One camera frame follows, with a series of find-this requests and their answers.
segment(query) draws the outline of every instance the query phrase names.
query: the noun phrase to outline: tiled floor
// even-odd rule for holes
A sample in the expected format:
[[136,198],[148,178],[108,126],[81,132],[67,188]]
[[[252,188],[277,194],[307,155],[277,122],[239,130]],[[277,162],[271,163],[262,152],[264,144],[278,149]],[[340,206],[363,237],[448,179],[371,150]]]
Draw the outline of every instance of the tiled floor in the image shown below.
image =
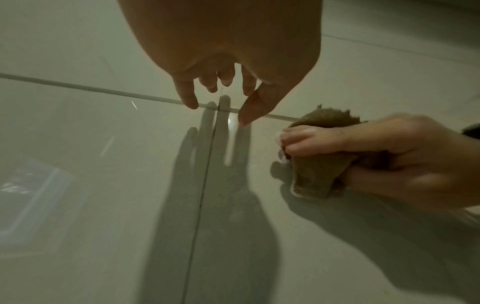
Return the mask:
[[114,0],[1,2],[1,302],[478,303],[476,215],[299,200],[272,137],[320,103],[478,122],[479,27],[419,2],[325,1],[317,66],[239,128],[240,79],[197,85],[186,109]]

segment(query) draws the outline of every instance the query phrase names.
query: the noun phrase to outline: floor tile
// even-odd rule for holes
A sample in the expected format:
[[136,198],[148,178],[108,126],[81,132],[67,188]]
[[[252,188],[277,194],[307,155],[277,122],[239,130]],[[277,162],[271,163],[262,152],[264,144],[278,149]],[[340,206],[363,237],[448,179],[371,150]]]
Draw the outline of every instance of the floor tile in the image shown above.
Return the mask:
[[[442,1],[325,0],[322,33],[480,65],[480,12],[439,4]],[[467,8],[475,2],[449,1]]]
[[0,108],[2,302],[180,303],[215,111],[8,80]]
[[[425,114],[457,129],[478,120],[463,109],[478,103],[479,83],[480,67],[324,37],[317,65],[272,113],[297,118],[323,104],[365,120]],[[246,99],[241,78],[222,94],[239,109]]]
[[474,303],[446,267],[478,262],[463,214],[295,198],[272,139],[286,123],[236,121],[217,118],[186,303]]
[[[180,100],[143,52],[116,0],[2,1],[0,73]],[[200,103],[218,101],[196,82]]]

